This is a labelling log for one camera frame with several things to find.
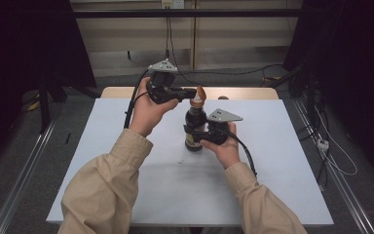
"beige sleeve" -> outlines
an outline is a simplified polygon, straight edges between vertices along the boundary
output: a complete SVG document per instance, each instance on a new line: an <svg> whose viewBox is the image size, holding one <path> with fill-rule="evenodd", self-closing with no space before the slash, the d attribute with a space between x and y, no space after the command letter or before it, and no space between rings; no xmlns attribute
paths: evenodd
<svg viewBox="0 0 374 234"><path fill-rule="evenodd" d="M247 164L231 166L226 178L242 207L244 233L307 233L296 214L269 188L259 185Z"/></svg>
<svg viewBox="0 0 374 234"><path fill-rule="evenodd" d="M62 197L58 233L128 233L138 194L138 169L153 144L125 129L109 154L92 159Z"/></svg>

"table top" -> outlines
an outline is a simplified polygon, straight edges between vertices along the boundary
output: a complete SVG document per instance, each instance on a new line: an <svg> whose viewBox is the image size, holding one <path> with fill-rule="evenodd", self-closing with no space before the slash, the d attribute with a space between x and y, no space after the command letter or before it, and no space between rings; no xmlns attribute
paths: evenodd
<svg viewBox="0 0 374 234"><path fill-rule="evenodd" d="M101 98L130 98L134 87L107 87ZM272 88L227 88L204 87L207 99L279 99L278 93Z"/></svg>
<svg viewBox="0 0 374 234"><path fill-rule="evenodd" d="M123 128L132 90L130 87L107 88L95 102L48 222L62 222L60 199L70 179L86 162L107 152L114 144ZM209 97L206 111L222 108L243 117L243 121L237 122L238 133L251 151L259 182L287 204L302 224L332 224L306 155L276 91L208 87L205 91ZM213 99L219 96L238 99ZM224 170L214 154L207 149L190 152L184 146L182 125L188 108L188 101L179 103L149 136L154 148L140 168L140 189L133 207L132 225L241 224L240 206L223 180ZM247 162L242 148L240 155L241 160Z"/></svg>

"black curtain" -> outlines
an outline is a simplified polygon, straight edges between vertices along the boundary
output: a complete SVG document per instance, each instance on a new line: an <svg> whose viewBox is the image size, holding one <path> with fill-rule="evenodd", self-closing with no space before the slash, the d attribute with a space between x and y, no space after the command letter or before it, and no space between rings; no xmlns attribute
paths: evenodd
<svg viewBox="0 0 374 234"><path fill-rule="evenodd" d="M0 145L21 96L51 87L94 87L94 75L68 0L0 0Z"/></svg>

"person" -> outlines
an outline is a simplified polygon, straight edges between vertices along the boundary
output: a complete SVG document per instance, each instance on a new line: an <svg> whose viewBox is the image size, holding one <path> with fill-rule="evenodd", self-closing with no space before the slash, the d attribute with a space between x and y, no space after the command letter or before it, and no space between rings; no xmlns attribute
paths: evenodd
<svg viewBox="0 0 374 234"><path fill-rule="evenodd" d="M144 94L149 78L142 79ZM135 103L128 129L123 129L108 154L83 166L62 197L63 222L58 233L128 233L131 211L138 193L138 169L153 144L147 137L163 115L174 109L177 99L156 104L148 95ZM232 133L236 125L229 123ZM260 185L239 158L238 143L228 138L221 145L202 140L225 169L226 180L242 211L244 233L306 233L298 217L269 188Z"/></svg>

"brown bottle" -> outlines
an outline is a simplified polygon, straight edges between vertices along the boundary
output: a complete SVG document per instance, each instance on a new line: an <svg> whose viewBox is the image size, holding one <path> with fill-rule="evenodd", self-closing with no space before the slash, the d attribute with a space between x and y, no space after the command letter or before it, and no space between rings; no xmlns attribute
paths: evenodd
<svg viewBox="0 0 374 234"><path fill-rule="evenodd" d="M196 131L204 131L206 127L206 113L203 110L205 105L206 92L203 87L197 87L196 96L190 99L190 109L186 113L186 125L187 127ZM185 145L190 151L199 151L203 147L198 143L194 142L193 136L186 134Z"/></svg>

